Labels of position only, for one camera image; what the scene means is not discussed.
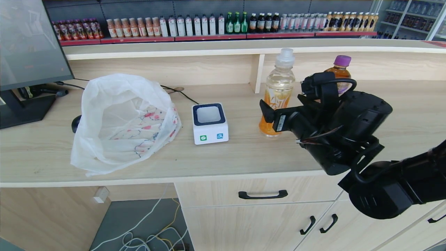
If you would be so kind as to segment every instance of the computer mouse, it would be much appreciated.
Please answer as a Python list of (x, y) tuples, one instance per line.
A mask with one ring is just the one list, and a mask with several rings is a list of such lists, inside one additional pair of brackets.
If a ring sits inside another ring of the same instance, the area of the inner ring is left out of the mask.
[(81, 121), (81, 116), (79, 115), (73, 119), (73, 122), (71, 123), (71, 130), (73, 130), (73, 133), (76, 133), (78, 130), (79, 121)]

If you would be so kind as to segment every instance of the computer monitor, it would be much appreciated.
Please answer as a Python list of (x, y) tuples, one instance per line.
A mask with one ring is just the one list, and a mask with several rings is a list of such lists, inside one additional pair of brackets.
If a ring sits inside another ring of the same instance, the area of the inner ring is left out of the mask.
[(0, 0), (0, 129), (40, 121), (55, 96), (20, 101), (12, 89), (73, 79), (41, 0)]

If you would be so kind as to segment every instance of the bottle cap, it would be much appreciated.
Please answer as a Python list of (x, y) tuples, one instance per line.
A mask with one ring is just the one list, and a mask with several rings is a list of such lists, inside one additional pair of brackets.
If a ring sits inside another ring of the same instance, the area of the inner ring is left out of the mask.
[(294, 59), (293, 49), (282, 48), (280, 54), (276, 57), (276, 66), (293, 67)]
[(345, 56), (345, 55), (338, 55), (336, 59), (334, 60), (335, 65), (339, 66), (349, 66), (351, 61), (351, 57)]

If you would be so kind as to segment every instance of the black drawer handle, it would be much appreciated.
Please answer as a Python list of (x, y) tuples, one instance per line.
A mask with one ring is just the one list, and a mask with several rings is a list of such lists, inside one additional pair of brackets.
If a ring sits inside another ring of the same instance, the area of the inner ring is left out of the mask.
[(321, 227), (321, 229), (319, 229), (319, 231), (321, 231), (321, 234), (325, 234), (326, 232), (328, 232), (328, 230), (330, 230), (330, 228), (332, 226), (335, 225), (335, 223), (338, 221), (338, 216), (334, 213), (332, 216), (333, 218), (333, 222), (331, 223), (331, 225), (327, 228), (327, 230), (325, 230), (323, 227)]
[(439, 221), (440, 221), (441, 219), (443, 219), (444, 217), (446, 217), (446, 214), (443, 215), (443, 217), (439, 218), (438, 220), (434, 220), (434, 219), (430, 218), (429, 220), (427, 220), (427, 222), (429, 222), (429, 223), (436, 223), (436, 222), (439, 222)]
[(279, 195), (276, 196), (266, 196), (266, 197), (251, 197), (248, 195), (247, 192), (240, 191), (239, 192), (239, 198), (244, 200), (265, 200), (265, 199), (279, 199), (283, 197), (287, 197), (288, 192), (286, 190), (280, 190)]
[(306, 233), (308, 233), (308, 231), (311, 229), (311, 227), (313, 227), (313, 225), (316, 223), (316, 218), (312, 215), (310, 216), (310, 226), (307, 228), (307, 230), (303, 230), (301, 229), (301, 235), (306, 235)]

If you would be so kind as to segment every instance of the printed plastic bag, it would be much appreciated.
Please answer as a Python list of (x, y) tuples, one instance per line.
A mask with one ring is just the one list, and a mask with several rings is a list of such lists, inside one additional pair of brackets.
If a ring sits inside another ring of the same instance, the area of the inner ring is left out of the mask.
[(91, 80), (82, 95), (71, 164), (87, 176), (148, 159), (181, 128), (177, 109), (157, 82), (113, 74)]

